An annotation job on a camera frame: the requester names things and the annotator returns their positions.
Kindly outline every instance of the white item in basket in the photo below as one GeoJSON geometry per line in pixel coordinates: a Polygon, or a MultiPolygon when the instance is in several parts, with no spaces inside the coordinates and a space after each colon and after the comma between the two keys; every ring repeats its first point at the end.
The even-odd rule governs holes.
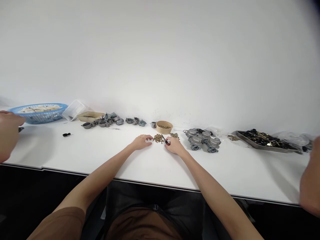
{"type": "Polygon", "coordinates": [[[56,110],[56,109],[60,109],[61,107],[58,105],[54,105],[54,106],[43,106],[43,105],[39,105],[37,107],[27,107],[24,108],[22,111],[20,111],[19,113],[34,113],[34,112],[47,112],[47,111],[51,111],[51,110],[56,110]]]}

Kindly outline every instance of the person's left hand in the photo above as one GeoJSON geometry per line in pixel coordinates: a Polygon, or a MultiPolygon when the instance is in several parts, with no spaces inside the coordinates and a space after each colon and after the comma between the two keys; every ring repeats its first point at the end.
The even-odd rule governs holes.
{"type": "Polygon", "coordinates": [[[133,140],[130,145],[134,148],[134,150],[143,149],[145,147],[148,147],[152,145],[151,142],[146,142],[146,140],[152,140],[153,137],[151,135],[140,135],[136,137],[135,140],[133,140]]]}

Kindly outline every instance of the hand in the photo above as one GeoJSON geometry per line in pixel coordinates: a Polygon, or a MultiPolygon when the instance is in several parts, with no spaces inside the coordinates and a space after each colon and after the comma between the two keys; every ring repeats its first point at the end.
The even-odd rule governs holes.
{"type": "Polygon", "coordinates": [[[320,136],[316,137],[312,143],[312,152],[310,157],[314,159],[319,159],[320,161],[320,136]]]}
{"type": "Polygon", "coordinates": [[[168,149],[170,152],[180,155],[181,153],[185,152],[186,149],[184,146],[182,146],[179,139],[174,137],[167,137],[166,141],[170,141],[170,143],[164,145],[166,149],[168,149]]]}
{"type": "Polygon", "coordinates": [[[8,111],[0,111],[0,123],[4,126],[21,126],[24,124],[26,119],[24,117],[21,117],[19,115],[14,114],[13,112],[8,111]]]}
{"type": "Polygon", "coordinates": [[[133,140],[132,143],[130,143],[130,145],[134,148],[134,150],[138,150],[138,149],[143,149],[145,147],[148,147],[150,145],[152,145],[151,142],[146,142],[146,140],[152,140],[153,137],[151,135],[140,135],[138,137],[136,137],[135,140],[133,140]]]}

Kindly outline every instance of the white wall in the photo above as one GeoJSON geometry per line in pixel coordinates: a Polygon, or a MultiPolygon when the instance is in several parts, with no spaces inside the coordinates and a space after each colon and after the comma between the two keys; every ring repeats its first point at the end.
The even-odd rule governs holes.
{"type": "Polygon", "coordinates": [[[0,105],[320,134],[319,22],[302,2],[2,0],[0,105]]]}

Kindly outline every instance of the blue plastic basket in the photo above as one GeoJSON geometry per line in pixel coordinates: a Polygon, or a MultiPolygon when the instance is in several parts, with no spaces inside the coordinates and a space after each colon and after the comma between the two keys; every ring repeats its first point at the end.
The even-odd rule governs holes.
{"type": "Polygon", "coordinates": [[[21,106],[21,107],[11,108],[8,111],[13,112],[17,115],[20,115],[22,117],[25,117],[26,123],[40,124],[40,123],[53,122],[53,121],[61,119],[62,118],[61,114],[64,112],[64,110],[66,110],[67,107],[68,107],[68,105],[62,104],[62,103],[39,103],[39,104],[25,105],[25,106],[21,106]],[[47,111],[47,112],[39,112],[39,113],[19,113],[20,111],[22,111],[26,107],[36,108],[39,105],[44,105],[44,106],[58,105],[61,108],[56,109],[56,110],[47,111]]]}

